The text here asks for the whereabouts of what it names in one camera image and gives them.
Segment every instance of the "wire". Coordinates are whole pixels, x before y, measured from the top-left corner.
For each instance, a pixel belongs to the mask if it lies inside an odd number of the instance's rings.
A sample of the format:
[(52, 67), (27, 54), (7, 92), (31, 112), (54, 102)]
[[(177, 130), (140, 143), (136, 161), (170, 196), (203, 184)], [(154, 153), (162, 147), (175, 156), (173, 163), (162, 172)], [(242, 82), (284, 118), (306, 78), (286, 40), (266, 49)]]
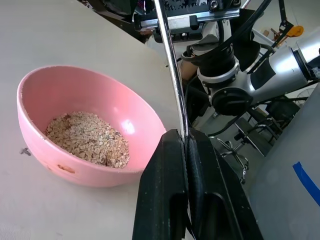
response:
[(222, 128), (220, 131), (217, 131), (215, 133), (211, 133), (211, 134), (208, 134), (208, 137), (209, 138), (212, 138), (212, 137), (215, 137), (219, 134), (222, 134), (225, 130), (227, 130), (228, 128), (230, 128), (243, 114), (245, 114), (247, 112), (247, 109), (241, 113), (240, 115), (234, 117), (232, 120), (230, 120), (225, 126), (224, 128)]
[(184, 101), (185, 101), (185, 103), (187, 103), (187, 100), (188, 100), (189, 87), (190, 87), (190, 85), (192, 84), (192, 82), (197, 79), (197, 77), (198, 77), (198, 76), (195, 75), (195, 77), (192, 78), (192, 79), (186, 84), (185, 94), (184, 94)]
[(196, 236), (195, 236), (195, 233), (194, 233), (194, 231), (193, 231), (193, 229), (192, 229), (192, 224), (191, 224), (191, 221), (190, 221), (190, 218), (189, 218), (189, 216), (188, 216), (188, 214), (187, 214), (187, 216), (186, 216), (186, 229), (188, 230), (188, 232), (190, 233), (190, 235), (193, 237), (193, 239), (194, 240), (197, 240), (197, 238), (196, 238)]
[(182, 60), (182, 58), (179, 57), (179, 58), (176, 60), (176, 62), (178, 63), (178, 62), (180, 62), (181, 60)]
[(219, 45), (224, 43), (225, 40), (225, 29), (222, 20), (218, 21), (218, 30), (219, 30)]
[[(310, 87), (310, 86), (312, 86), (312, 85), (314, 85), (314, 84), (319, 83), (319, 81), (320, 81), (319, 79), (313, 80), (313, 81), (309, 82), (307, 85), (304, 85), (304, 86), (296, 89), (295, 91), (298, 91), (298, 90), (300, 90), (300, 89), (304, 89), (304, 88)], [(269, 99), (266, 99), (266, 100), (263, 100), (263, 101), (259, 101), (259, 102), (257, 102), (256, 104), (252, 105), (251, 107), (258, 107), (259, 105), (264, 105), (266, 102), (274, 101), (274, 100), (276, 100), (278, 97), (281, 97), (281, 96), (275, 96), (275, 97), (272, 97), (272, 98), (269, 98)]]
[(269, 45), (267, 45), (267, 44), (262, 44), (262, 43), (260, 43), (260, 46), (261, 46), (261, 48), (263, 48), (263, 49), (267, 49), (267, 50), (271, 51), (271, 53), (273, 53), (273, 54), (276, 52), (271, 46), (269, 46)]
[(257, 19), (262, 15), (262, 13), (265, 11), (265, 9), (269, 6), (270, 2), (272, 0), (264, 0), (261, 5), (258, 7), (258, 9), (251, 15), (251, 17), (237, 30), (234, 32), (234, 34), (229, 37), (224, 43), (217, 46), (216, 48), (212, 49), (211, 51), (195, 56), (195, 57), (186, 57), (184, 56), (185, 53), (181, 56), (181, 58), (187, 62), (200, 62), (210, 59), (212, 56), (219, 54), (219, 52), (227, 47), (229, 47), (236, 39), (238, 39), (245, 31), (247, 31), (256, 21)]

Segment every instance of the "blue tape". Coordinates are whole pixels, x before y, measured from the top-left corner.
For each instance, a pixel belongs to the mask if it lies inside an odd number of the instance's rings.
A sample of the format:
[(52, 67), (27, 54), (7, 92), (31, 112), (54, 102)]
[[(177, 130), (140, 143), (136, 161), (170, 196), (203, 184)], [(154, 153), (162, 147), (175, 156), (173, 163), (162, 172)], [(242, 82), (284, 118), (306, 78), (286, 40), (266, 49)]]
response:
[(301, 163), (298, 161), (296, 164), (293, 165), (293, 169), (298, 176), (300, 182), (311, 195), (311, 197), (315, 200), (315, 202), (320, 207), (320, 189), (317, 185), (311, 180), (305, 170), (302, 168)]

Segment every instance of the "rolled oats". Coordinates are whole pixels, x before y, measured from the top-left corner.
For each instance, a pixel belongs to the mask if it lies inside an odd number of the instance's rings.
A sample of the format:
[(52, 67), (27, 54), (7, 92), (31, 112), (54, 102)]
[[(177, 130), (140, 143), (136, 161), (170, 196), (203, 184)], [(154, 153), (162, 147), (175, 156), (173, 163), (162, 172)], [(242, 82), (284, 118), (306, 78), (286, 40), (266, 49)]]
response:
[(122, 169), (130, 158), (128, 141), (93, 113), (78, 111), (54, 118), (46, 136), (69, 153), (97, 165)]

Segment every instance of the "bowl rim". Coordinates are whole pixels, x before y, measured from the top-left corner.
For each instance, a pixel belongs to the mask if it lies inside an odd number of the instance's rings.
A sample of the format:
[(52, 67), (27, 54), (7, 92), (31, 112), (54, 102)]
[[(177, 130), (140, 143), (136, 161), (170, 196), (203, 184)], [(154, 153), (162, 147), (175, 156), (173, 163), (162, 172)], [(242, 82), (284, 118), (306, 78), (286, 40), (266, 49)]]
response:
[(156, 116), (159, 118), (159, 121), (161, 123), (161, 126), (163, 127), (163, 134), (166, 133), (166, 128), (164, 127), (160, 117), (158, 116), (158, 114), (156, 113), (156, 111), (149, 105), (149, 103), (147, 103), (141, 96), (139, 96), (135, 91), (133, 91), (131, 88), (127, 87), (126, 85), (124, 85), (123, 83), (115, 80), (113, 77), (111, 76), (108, 76), (108, 75), (105, 75), (105, 74), (102, 74), (100, 72), (97, 72), (97, 71), (93, 71), (93, 70), (90, 70), (90, 69), (87, 69), (87, 68), (83, 68), (83, 67), (78, 67), (78, 66), (73, 66), (73, 65), (46, 65), (46, 66), (42, 66), (42, 67), (38, 67), (34, 70), (32, 70), (31, 72), (29, 72), (27, 75), (25, 75), (21, 82), (19, 83), (18, 85), (18, 88), (17, 88), (17, 107), (18, 107), (18, 110), (23, 113), (22, 114), (22, 117), (24, 118), (24, 120), (27, 122), (27, 125), (31, 128), (31, 130), (38, 136), (40, 137), (43, 141), (46, 142), (46, 144), (48, 144), (51, 148), (59, 151), (60, 153), (62, 153), (62, 155), (64, 155), (66, 157), (66, 159), (72, 159), (73, 161), (75, 161), (76, 163), (79, 163), (79, 164), (83, 164), (87, 167), (90, 167), (90, 168), (94, 168), (94, 169), (97, 169), (97, 170), (101, 170), (101, 171), (105, 171), (105, 172), (113, 172), (113, 173), (125, 173), (125, 174), (132, 174), (132, 173), (140, 173), (140, 172), (143, 172), (145, 170), (145, 167), (144, 168), (113, 168), (113, 167), (110, 167), (110, 166), (101, 166), (101, 165), (97, 165), (97, 164), (94, 164), (92, 162), (89, 162), (89, 161), (86, 161), (84, 159), (81, 159), (73, 154), (71, 154), (70, 152), (64, 150), (63, 148), (59, 147), (58, 145), (56, 145), (54, 142), (52, 142), (46, 135), (44, 135), (37, 127), (36, 125), (31, 121), (31, 119), (29, 118), (29, 115), (25, 109), (25, 106), (23, 104), (23, 96), (22, 96), (22, 91), (23, 91), (23, 87), (24, 87), (24, 84), (26, 82), (26, 80), (32, 75), (34, 74), (35, 72), (38, 72), (38, 71), (41, 71), (43, 69), (48, 69), (48, 68), (56, 68), (56, 67), (63, 67), (63, 68), (74, 68), (74, 69), (80, 69), (80, 70), (85, 70), (85, 71), (89, 71), (89, 72), (92, 72), (94, 74), (98, 74), (98, 75), (101, 75), (103, 76), (104, 78), (108, 78), (109, 80), (111, 81), (114, 81), (114, 82), (117, 82), (119, 84), (121, 84), (122, 86), (124, 86), (125, 88), (129, 89), (130, 91), (132, 91), (138, 98), (140, 98), (142, 101), (144, 101), (146, 103), (146, 105), (148, 106), (148, 108), (150, 108), (151, 111), (153, 111)]

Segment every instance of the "chair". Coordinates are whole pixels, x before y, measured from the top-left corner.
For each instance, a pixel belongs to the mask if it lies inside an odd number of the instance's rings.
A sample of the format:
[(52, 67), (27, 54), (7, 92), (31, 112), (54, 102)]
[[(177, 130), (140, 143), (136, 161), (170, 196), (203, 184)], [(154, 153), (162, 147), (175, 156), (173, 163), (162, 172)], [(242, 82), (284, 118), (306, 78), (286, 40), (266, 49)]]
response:
[(241, 142), (233, 146), (230, 141), (224, 142), (223, 140), (213, 137), (216, 139), (225, 149), (226, 152), (221, 153), (221, 156), (225, 158), (226, 156), (232, 155), (235, 160), (239, 163), (242, 168), (242, 177), (240, 182), (242, 184), (246, 183), (247, 171), (249, 170), (249, 160), (238, 153), (238, 151), (245, 145), (251, 144), (260, 154), (264, 157), (267, 156), (272, 148), (272, 145), (261, 135), (258, 130), (268, 130), (273, 138), (278, 139), (277, 134), (266, 124), (256, 124), (252, 126), (245, 118), (239, 118), (235, 123), (238, 128), (238, 134), (234, 137), (236, 141), (241, 140)]

